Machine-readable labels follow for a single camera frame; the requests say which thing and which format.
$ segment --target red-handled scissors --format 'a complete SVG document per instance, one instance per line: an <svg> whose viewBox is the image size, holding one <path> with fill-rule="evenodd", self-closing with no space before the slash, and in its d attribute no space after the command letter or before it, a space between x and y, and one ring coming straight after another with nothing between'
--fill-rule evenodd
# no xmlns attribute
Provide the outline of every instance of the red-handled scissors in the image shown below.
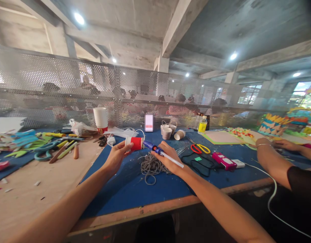
<svg viewBox="0 0 311 243"><path fill-rule="evenodd" d="M188 140L192 143L192 145L190 146L190 149L191 149L194 153L201 154L202 151L203 151L204 153L206 153L206 154L210 154L210 153L211 153L211 151L209 150L209 148L207 148L207 147L205 147L205 146L203 146L203 145L201 145L201 144L196 144L196 143L194 143L194 141L191 140L190 138L188 138Z"/></svg>

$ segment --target charger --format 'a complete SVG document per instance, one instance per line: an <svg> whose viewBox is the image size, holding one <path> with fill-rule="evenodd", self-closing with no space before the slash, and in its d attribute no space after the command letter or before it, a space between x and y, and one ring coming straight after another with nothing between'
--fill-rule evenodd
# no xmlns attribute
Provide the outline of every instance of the charger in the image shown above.
<svg viewBox="0 0 311 243"><path fill-rule="evenodd" d="M114 137L109 137L107 138L107 144L110 146L110 147L113 147L113 144L116 143L116 140Z"/></svg>

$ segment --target metal mesh fence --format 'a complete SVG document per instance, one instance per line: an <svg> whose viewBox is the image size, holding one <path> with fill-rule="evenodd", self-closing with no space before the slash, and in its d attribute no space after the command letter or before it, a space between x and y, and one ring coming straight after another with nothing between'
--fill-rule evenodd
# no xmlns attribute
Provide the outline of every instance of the metal mesh fence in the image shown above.
<svg viewBox="0 0 311 243"><path fill-rule="evenodd" d="M94 107L107 108L110 127L143 125L145 113L155 123L193 127L196 112L211 115L214 127L247 127L267 111L283 115L293 106L291 94L268 90L243 104L243 88L0 46L0 116L27 117L30 128L70 118L94 126Z"/></svg>

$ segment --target smartphone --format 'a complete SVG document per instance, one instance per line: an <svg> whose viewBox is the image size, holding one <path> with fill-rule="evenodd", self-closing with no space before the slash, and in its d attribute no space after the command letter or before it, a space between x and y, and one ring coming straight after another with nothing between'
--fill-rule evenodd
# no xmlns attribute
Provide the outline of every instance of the smartphone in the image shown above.
<svg viewBox="0 0 311 243"><path fill-rule="evenodd" d="M145 114L145 123L144 123L144 131L145 132L153 132L153 114L146 113Z"/></svg>

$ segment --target glue gun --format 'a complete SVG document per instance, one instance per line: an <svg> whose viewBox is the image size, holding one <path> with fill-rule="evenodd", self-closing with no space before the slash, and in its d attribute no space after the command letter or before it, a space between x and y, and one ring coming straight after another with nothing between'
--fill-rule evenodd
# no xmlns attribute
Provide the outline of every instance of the glue gun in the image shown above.
<svg viewBox="0 0 311 243"><path fill-rule="evenodd" d="M172 162L174 162L176 165L180 166L181 168L184 167L184 165L180 162L178 162L177 160L171 158L169 155L165 154L162 150L162 148L155 146L153 143L144 140L143 141L144 146L146 146L147 148L151 149L152 151L156 152L157 154L166 157L167 159L171 160Z"/></svg>

